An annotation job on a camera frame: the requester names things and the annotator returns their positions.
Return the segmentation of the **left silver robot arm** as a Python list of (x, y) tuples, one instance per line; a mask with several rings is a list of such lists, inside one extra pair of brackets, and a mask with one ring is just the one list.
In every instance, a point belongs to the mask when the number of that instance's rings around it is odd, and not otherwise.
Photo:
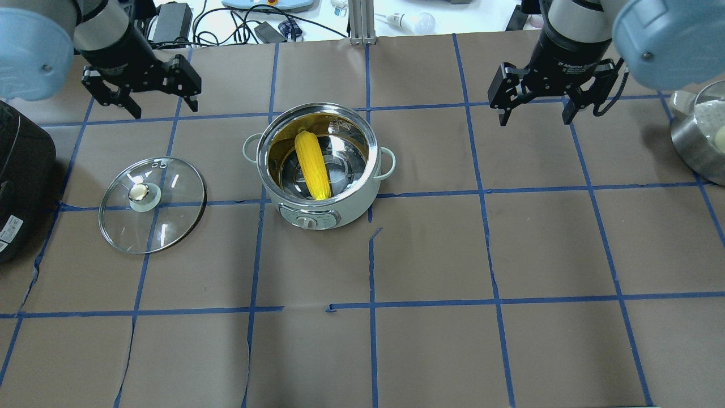
[(103, 106), (142, 109), (132, 93), (161, 91), (198, 111), (202, 78), (184, 55), (161, 61), (117, 1), (3, 1), (1, 94), (47, 100), (62, 89), (74, 55), (87, 62), (82, 85)]

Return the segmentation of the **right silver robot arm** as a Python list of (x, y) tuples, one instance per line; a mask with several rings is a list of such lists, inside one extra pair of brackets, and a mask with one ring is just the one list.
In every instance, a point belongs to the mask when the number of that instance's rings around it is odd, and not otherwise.
[(544, 96), (567, 96), (562, 121), (581, 109), (606, 114), (623, 66), (650, 90), (675, 90), (723, 74), (722, 1), (523, 1), (540, 15), (540, 36), (523, 68), (503, 62), (488, 90), (501, 126), (513, 109)]

